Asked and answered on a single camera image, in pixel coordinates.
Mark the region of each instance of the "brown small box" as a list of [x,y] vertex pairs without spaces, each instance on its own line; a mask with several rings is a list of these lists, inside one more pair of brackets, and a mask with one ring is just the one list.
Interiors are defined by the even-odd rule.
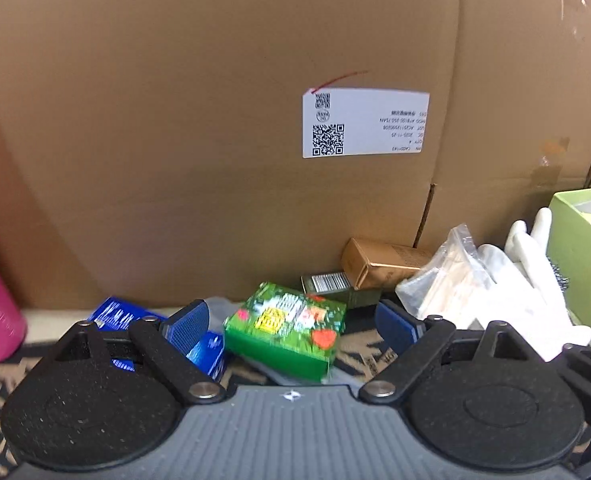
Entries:
[[394,288],[429,263],[431,256],[421,249],[351,238],[341,263],[356,289]]

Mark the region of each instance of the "green container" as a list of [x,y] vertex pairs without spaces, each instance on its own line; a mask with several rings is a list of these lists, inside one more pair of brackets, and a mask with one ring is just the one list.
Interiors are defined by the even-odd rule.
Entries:
[[224,322],[224,347],[294,377],[320,381],[329,372],[347,307],[262,283]]
[[547,255],[569,278],[567,308],[591,327],[591,189],[556,193]]

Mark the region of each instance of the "clear plastic bag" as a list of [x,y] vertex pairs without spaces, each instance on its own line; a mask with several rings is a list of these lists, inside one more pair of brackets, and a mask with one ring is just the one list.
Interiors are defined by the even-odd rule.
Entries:
[[451,229],[431,261],[395,291],[412,316],[425,319],[438,314],[466,329],[474,326],[493,285],[469,229],[460,224]]

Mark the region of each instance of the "barcode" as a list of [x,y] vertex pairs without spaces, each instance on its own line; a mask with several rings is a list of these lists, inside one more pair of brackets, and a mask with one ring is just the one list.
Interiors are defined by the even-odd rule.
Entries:
[[344,152],[344,124],[313,125],[313,156],[342,155]]
[[315,95],[315,107],[316,108],[330,108],[331,107],[331,94],[316,94]]
[[317,294],[351,288],[351,283],[349,283],[347,275],[344,272],[318,274],[317,276],[312,276],[311,280]]

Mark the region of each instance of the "large qr code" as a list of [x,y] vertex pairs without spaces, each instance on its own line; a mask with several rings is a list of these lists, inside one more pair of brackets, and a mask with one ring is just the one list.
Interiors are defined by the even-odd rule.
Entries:
[[342,155],[344,152],[344,124],[313,125],[313,156]]
[[315,95],[315,107],[316,108],[330,108],[331,107],[331,94],[322,93]]

